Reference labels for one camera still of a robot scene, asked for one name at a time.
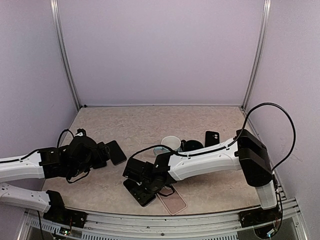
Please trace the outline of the pink phone case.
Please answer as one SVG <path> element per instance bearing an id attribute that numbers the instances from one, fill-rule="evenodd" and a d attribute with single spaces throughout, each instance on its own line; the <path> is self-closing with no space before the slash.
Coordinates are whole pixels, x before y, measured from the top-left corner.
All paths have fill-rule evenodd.
<path id="1" fill-rule="evenodd" d="M 157 196 L 167 212 L 172 216 L 181 213 L 188 207 L 187 202 L 174 187 L 165 186 Z"/>

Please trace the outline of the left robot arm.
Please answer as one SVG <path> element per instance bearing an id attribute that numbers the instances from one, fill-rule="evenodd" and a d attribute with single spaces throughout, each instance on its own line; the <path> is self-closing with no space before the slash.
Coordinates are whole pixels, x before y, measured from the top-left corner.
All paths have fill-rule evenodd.
<path id="1" fill-rule="evenodd" d="M 3 158 L 0 162 L 0 202 L 41 213 L 49 211 L 57 221 L 66 222 L 70 211 L 59 192 L 29 190 L 9 182 L 64 178 L 72 184 L 88 176 L 91 169 L 105 167 L 110 159 L 109 151 L 105 143 L 77 135 L 65 146 L 36 149 L 16 159 Z"/>

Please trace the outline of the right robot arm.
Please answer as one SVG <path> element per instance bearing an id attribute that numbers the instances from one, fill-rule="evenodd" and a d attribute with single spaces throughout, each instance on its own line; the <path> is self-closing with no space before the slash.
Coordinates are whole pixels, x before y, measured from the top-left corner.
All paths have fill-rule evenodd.
<path id="1" fill-rule="evenodd" d="M 257 193 L 260 207 L 256 218 L 266 222 L 278 204 L 273 171 L 267 147 L 246 129 L 239 129 L 234 138 L 209 147 L 177 152 L 168 149 L 156 156 L 153 163 L 131 156 L 123 171 L 124 187 L 145 207 L 164 187 L 187 178 L 221 171 L 241 170 L 247 184 Z"/>

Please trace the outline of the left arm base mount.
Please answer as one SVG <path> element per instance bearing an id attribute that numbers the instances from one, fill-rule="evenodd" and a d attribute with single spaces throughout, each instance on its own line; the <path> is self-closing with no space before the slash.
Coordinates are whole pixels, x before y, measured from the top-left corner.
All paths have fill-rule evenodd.
<path id="1" fill-rule="evenodd" d="M 50 208 L 43 218 L 69 227 L 84 228 L 88 214 L 84 211 L 68 208 Z"/>

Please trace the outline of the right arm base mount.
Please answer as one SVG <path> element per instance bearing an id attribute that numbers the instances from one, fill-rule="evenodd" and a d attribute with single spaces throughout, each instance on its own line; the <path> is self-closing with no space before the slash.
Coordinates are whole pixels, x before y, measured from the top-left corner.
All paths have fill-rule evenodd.
<path id="1" fill-rule="evenodd" d="M 242 228 L 261 225 L 281 218 L 282 212 L 276 207 L 264 210 L 261 207 L 256 209 L 244 210 L 238 213 Z"/>

